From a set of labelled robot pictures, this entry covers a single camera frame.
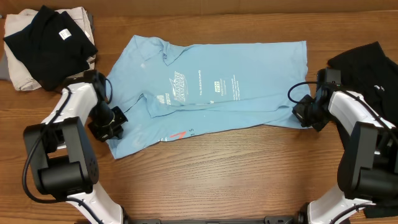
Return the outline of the light blue printed t-shirt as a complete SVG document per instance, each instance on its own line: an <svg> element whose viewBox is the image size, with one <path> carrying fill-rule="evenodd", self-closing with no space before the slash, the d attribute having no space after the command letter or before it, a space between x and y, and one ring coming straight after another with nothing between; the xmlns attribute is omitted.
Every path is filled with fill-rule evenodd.
<svg viewBox="0 0 398 224"><path fill-rule="evenodd" d="M298 129L294 101L309 94L307 44L173 45L135 35L108 75L127 118L114 158L158 142L258 125Z"/></svg>

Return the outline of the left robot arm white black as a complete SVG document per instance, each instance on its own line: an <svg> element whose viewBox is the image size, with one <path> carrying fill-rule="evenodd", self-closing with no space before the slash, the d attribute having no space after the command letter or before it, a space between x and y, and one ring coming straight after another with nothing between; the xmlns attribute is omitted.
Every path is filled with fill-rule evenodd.
<svg viewBox="0 0 398 224"><path fill-rule="evenodd" d="M98 162L85 131L90 129L101 142L121 139L127 118L119 107L109 107L110 84L96 70L64 81L51 114L24 130L27 159L22 187L35 202L73 205L90 223L131 223L125 209L100 184Z"/></svg>

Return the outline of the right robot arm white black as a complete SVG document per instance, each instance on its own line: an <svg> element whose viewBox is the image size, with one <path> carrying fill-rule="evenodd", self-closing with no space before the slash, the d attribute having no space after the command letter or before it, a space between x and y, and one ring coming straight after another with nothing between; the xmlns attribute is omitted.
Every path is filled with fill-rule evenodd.
<svg viewBox="0 0 398 224"><path fill-rule="evenodd" d="M339 70L319 70L314 83L316 95L296 101L292 113L302 127L316 131L335 122L344 153L337 184L306 203L290 222L349 223L363 209L397 215L396 126L378 115L362 94L347 90Z"/></svg>

